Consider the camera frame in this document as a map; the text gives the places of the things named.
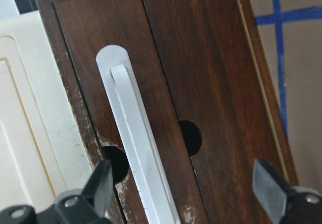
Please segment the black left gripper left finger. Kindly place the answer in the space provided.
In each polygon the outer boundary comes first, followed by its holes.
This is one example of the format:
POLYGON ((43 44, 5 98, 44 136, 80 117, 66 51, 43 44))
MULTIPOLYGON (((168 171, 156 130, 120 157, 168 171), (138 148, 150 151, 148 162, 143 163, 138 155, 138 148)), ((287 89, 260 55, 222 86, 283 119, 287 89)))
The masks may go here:
POLYGON ((113 195, 112 162, 103 160, 98 162, 81 196, 90 204, 96 214, 104 217, 113 195))

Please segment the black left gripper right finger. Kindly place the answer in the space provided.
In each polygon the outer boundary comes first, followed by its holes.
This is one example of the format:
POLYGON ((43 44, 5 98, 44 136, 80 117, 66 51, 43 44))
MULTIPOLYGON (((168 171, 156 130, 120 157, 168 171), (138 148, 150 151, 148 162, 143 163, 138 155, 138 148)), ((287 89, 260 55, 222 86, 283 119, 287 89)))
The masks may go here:
POLYGON ((269 219, 281 221, 293 188, 269 161, 255 160, 252 190, 269 219))

